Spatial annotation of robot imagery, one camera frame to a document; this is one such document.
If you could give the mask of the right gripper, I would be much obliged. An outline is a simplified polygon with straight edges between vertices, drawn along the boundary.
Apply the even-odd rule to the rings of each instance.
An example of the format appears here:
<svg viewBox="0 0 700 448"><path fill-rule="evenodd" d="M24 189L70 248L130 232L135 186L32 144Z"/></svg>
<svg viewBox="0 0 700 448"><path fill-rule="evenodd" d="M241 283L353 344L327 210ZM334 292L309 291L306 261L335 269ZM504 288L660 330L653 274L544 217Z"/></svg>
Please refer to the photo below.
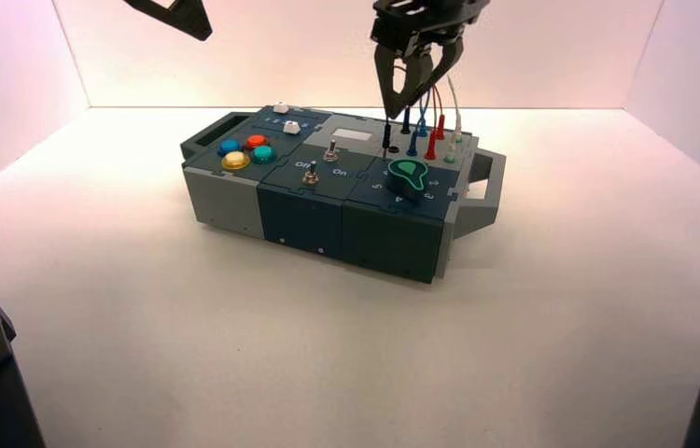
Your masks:
<svg viewBox="0 0 700 448"><path fill-rule="evenodd" d="M379 47L374 64L385 114L394 119L416 103L460 60L467 26L475 23L488 1L375 1L371 40ZM436 65L426 46L441 45ZM394 88L396 56L405 69L400 92Z"/></svg>

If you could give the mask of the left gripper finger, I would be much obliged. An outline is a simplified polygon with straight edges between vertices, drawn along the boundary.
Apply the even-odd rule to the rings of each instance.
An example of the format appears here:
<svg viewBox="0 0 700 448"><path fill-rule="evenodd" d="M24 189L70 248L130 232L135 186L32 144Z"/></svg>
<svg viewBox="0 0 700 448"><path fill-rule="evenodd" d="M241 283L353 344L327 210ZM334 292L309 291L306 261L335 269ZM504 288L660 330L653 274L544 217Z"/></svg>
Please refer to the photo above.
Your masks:
<svg viewBox="0 0 700 448"><path fill-rule="evenodd" d="M164 23L176 30L182 32L179 29L179 20L176 13L176 2L180 0L175 0L170 6L166 7L152 0L125 0L125 3L132 7L133 9L147 15L148 17ZM199 41L206 41L208 35L189 35Z"/></svg>
<svg viewBox="0 0 700 448"><path fill-rule="evenodd" d="M188 35L210 35L213 32L202 0L176 2L179 29Z"/></svg>

